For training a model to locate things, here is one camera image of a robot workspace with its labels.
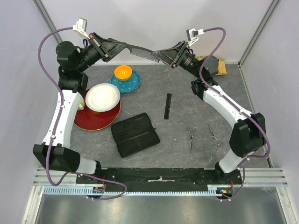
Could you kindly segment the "black handled comb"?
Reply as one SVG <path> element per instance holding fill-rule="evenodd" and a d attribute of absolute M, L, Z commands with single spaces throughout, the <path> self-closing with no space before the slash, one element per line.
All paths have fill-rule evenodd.
<path fill-rule="evenodd" d="M 150 60 L 150 61 L 153 61 L 156 63 L 160 62 L 160 60 L 153 55 L 153 51 L 150 49 L 127 44 L 125 42 L 121 42 L 121 44 L 123 44 L 130 51 L 130 53 L 132 55 L 135 55 L 135 56 L 138 56 L 138 57 L 141 57 L 141 58 L 144 58 L 146 60 Z"/>

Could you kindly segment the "black straight comb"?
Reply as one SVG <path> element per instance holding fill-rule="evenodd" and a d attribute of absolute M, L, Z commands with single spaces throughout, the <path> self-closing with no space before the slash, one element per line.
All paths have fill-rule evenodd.
<path fill-rule="evenodd" d="M 164 119 L 169 119 L 171 99 L 172 99 L 172 94 L 168 93 L 166 97 L 166 103 L 165 103 Z"/>

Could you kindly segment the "silver scissors with black blades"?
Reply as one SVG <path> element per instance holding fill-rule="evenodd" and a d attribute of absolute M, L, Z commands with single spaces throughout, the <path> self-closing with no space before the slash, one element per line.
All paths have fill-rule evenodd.
<path fill-rule="evenodd" d="M 189 151 L 190 152 L 192 151 L 193 137 L 194 137 L 196 130 L 197 130 L 197 128 L 195 126 L 186 128 L 186 131 L 190 135 L 190 143 L 189 143 Z"/>

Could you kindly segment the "black zipper tool case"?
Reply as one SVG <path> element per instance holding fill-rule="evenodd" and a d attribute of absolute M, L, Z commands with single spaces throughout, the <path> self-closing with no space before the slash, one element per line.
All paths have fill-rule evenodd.
<path fill-rule="evenodd" d="M 159 136 L 145 112 L 113 124 L 111 132 L 122 158 L 160 143 Z"/>

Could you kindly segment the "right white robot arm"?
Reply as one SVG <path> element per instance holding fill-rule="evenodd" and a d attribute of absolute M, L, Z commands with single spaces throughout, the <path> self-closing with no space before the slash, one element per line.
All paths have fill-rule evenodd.
<path fill-rule="evenodd" d="M 217 84 L 213 76 L 218 73 L 218 59 L 213 55 L 197 59 L 186 41 L 154 51 L 152 55 L 172 68 L 180 66 L 197 77 L 191 82 L 193 93 L 216 109 L 232 127 L 230 150 L 215 165 L 214 171 L 215 180 L 226 183 L 231 172 L 266 144 L 264 116 L 242 108 Z"/>

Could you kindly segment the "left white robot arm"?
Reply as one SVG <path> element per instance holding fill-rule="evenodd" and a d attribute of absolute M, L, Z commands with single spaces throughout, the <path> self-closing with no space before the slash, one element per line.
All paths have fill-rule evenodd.
<path fill-rule="evenodd" d="M 80 48 L 70 41 L 56 47 L 59 63 L 57 105 L 53 120 L 42 144 L 35 144 L 33 154 L 47 170 L 86 174 L 91 183 L 99 183 L 103 173 L 99 161 L 83 158 L 70 149 L 72 125 L 88 83 L 86 69 L 98 60 L 109 62 L 127 48 L 127 43 L 89 34 L 89 45 Z"/>

